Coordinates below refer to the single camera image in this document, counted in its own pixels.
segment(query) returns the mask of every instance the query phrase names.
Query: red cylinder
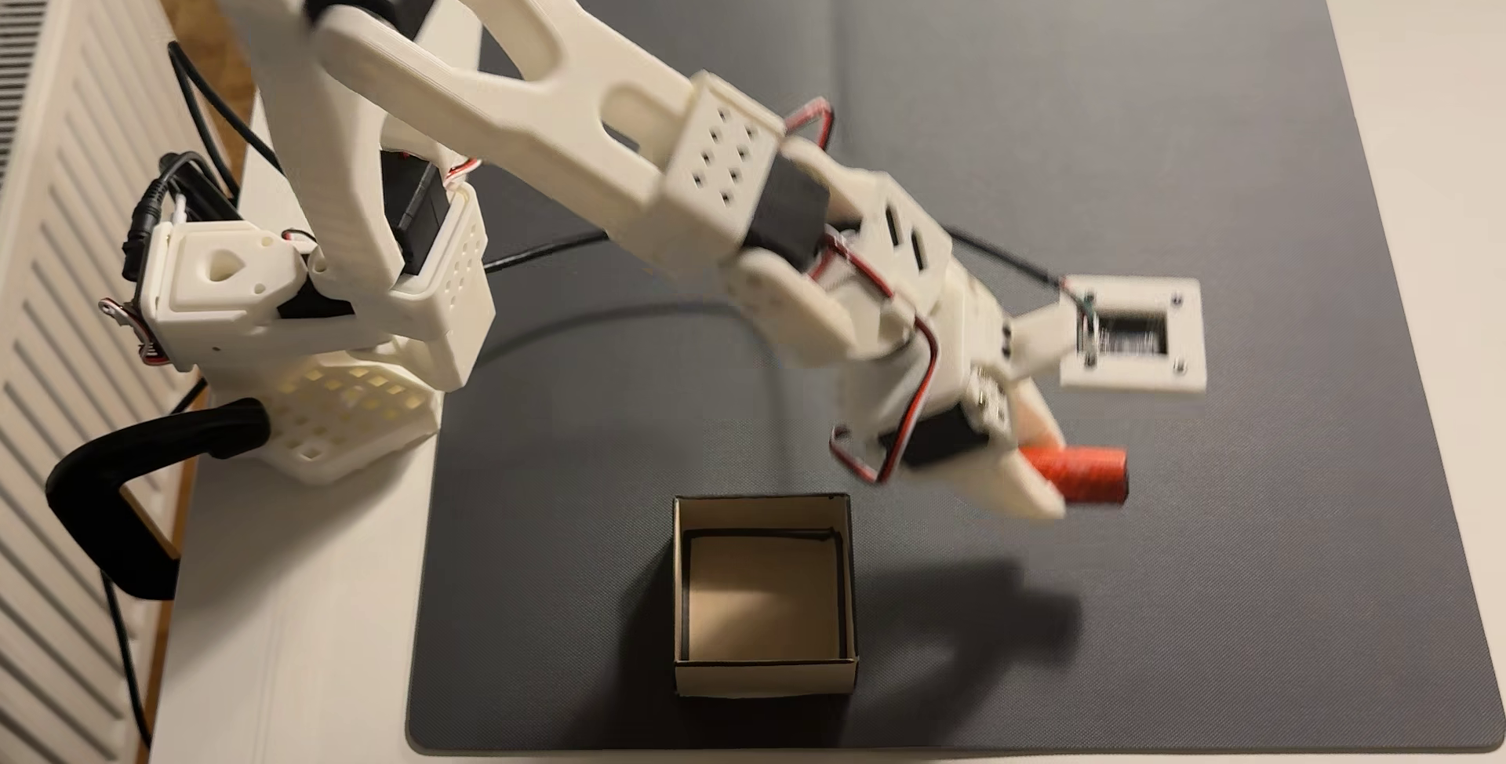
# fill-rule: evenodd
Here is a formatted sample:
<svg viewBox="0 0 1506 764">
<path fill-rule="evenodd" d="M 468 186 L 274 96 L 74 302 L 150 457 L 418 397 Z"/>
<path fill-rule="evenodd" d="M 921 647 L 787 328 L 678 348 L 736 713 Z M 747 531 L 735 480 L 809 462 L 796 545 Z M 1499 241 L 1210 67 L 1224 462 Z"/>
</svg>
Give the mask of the red cylinder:
<svg viewBox="0 0 1506 764">
<path fill-rule="evenodd" d="M 1123 449 L 1021 446 L 1020 454 L 1062 491 L 1068 505 L 1123 505 L 1130 499 Z"/>
</svg>

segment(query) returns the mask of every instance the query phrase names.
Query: radiator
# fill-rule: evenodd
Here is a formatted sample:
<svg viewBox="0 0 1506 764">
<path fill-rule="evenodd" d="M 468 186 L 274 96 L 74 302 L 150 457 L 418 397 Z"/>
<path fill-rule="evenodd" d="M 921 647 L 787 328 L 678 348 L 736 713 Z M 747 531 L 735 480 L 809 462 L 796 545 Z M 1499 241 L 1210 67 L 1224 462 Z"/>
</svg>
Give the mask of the radiator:
<svg viewBox="0 0 1506 764">
<path fill-rule="evenodd" d="M 0 761 L 131 761 L 137 737 L 99 573 L 42 493 L 80 443 L 160 416 L 191 380 L 146 368 L 95 303 L 125 300 L 131 206 L 199 149 L 158 0 L 0 0 Z M 169 530 L 181 473 L 131 491 Z M 136 666 L 158 609 L 122 595 Z"/>
</svg>

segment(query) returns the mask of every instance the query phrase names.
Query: black mat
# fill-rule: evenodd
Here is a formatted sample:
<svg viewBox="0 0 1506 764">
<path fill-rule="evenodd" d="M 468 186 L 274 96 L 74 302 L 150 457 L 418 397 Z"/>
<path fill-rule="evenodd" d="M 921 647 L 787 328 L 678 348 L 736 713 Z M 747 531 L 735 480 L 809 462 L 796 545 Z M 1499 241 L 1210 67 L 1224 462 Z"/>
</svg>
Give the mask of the black mat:
<svg viewBox="0 0 1506 764">
<path fill-rule="evenodd" d="M 449 398 L 429 750 L 1479 749 L 1503 716 L 1324 0 L 580 0 L 1051 268 L 1193 276 L 1205 398 L 1065 393 L 1123 511 L 989 518 L 827 455 L 831 377 L 596 246 L 492 277 Z M 506 65 L 488 45 L 483 66 Z M 491 252 L 578 220 L 474 178 Z M 1050 300 L 973 256 L 1008 309 Z M 675 494 L 854 497 L 851 699 L 676 701 Z"/>
</svg>

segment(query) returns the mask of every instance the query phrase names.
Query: cardboard box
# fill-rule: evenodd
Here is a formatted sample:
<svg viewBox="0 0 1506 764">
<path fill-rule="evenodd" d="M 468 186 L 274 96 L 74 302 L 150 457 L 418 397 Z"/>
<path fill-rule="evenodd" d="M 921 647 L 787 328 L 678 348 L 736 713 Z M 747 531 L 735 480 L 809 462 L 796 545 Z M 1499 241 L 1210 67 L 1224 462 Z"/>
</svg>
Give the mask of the cardboard box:
<svg viewBox="0 0 1506 764">
<path fill-rule="evenodd" d="M 675 690 L 851 693 L 846 494 L 675 499 Z"/>
</svg>

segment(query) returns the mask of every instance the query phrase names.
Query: white desk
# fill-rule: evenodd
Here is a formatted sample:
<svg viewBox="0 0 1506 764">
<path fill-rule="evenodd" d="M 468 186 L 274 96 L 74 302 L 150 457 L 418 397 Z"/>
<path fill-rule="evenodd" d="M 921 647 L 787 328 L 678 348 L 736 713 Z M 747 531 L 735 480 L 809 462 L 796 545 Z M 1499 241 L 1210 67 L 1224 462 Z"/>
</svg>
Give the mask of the white desk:
<svg viewBox="0 0 1506 764">
<path fill-rule="evenodd" d="M 1503 654 L 1506 312 L 1479 301 L 1506 285 L 1506 0 L 1328 8 L 1480 613 Z M 467 17 L 438 9 L 431 48 L 474 60 Z M 255 158 L 245 185 L 253 220 L 301 222 Z M 432 461 L 431 440 L 331 488 L 255 463 L 200 466 L 154 762 L 464 761 L 422 756 L 402 734 Z M 833 755 L 858 758 L 822 759 Z"/>
</svg>

